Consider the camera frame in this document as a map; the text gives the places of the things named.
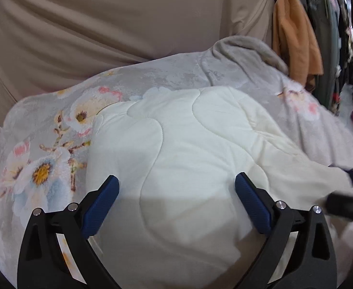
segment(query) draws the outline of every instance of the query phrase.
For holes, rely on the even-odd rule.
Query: blue gripper pad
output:
[[[115,176],[109,176],[102,187],[97,191],[98,197],[83,216],[81,234],[85,239],[96,235],[99,231],[119,194],[119,180]]]
[[[240,173],[235,178],[235,192],[241,200],[247,214],[249,215],[254,227],[259,233],[270,235],[272,230],[272,219],[270,212],[265,204],[260,200],[255,192],[255,187],[245,173]]]

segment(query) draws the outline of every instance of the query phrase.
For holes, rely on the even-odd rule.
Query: fleece blanket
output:
[[[16,284],[18,253],[35,207],[56,211],[85,196],[92,123],[101,109],[116,102],[178,89],[231,86],[262,105],[310,160],[353,167],[353,135],[286,74],[287,66],[266,44],[233,36],[204,52],[108,70],[17,103],[0,128],[1,271]]]

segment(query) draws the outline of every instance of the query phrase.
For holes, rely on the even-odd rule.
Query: hanging clothes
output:
[[[324,74],[318,78],[313,94],[327,109],[331,108],[340,63],[337,12],[331,0],[309,0],[315,23],[314,32],[320,46]]]
[[[309,91],[314,75],[324,73],[312,25],[300,0],[277,0],[273,12],[273,50],[289,67],[289,76]]]
[[[341,67],[341,74],[339,77],[339,85],[340,85],[340,92],[342,90],[343,85],[347,82],[347,67],[348,67],[348,59],[349,59],[349,35],[347,31],[349,29],[349,17],[348,17],[348,10],[346,0],[337,0],[340,6],[340,16],[338,19],[338,34],[340,36],[340,67]]]

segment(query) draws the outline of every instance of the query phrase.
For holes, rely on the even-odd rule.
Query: printed flower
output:
[[[69,87],[63,90],[56,91],[54,94],[58,99],[64,99],[68,97],[73,92],[73,87]]]
[[[111,91],[106,86],[91,88],[72,104],[70,114],[65,121],[68,126],[77,131],[79,137],[86,136],[92,130],[95,115],[106,106],[120,102],[121,98],[121,92]]]
[[[17,143],[12,152],[10,152],[6,158],[5,167],[2,170],[0,178],[0,187],[4,189],[1,197],[3,197],[6,192],[12,190],[13,185],[18,179],[21,171],[28,164],[29,150],[30,142],[29,139],[26,139],[20,143]]]
[[[153,87],[148,89],[143,96],[140,95],[133,95],[131,96],[129,99],[131,101],[138,101],[141,99],[153,99],[155,98],[157,95],[159,94],[167,94],[169,92],[171,92],[172,90],[166,88],[166,87]]]
[[[13,188],[13,213],[19,216],[23,227],[35,208],[59,211],[72,201],[70,157],[67,149],[58,147],[20,172]]]
[[[320,118],[320,105],[301,84],[292,80],[284,81],[283,96],[287,104],[305,120],[313,121]]]

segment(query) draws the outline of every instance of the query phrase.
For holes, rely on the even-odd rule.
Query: beige fabric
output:
[[[75,85],[110,68],[203,51],[237,33],[270,43],[273,4],[0,0],[0,124],[21,98]]]

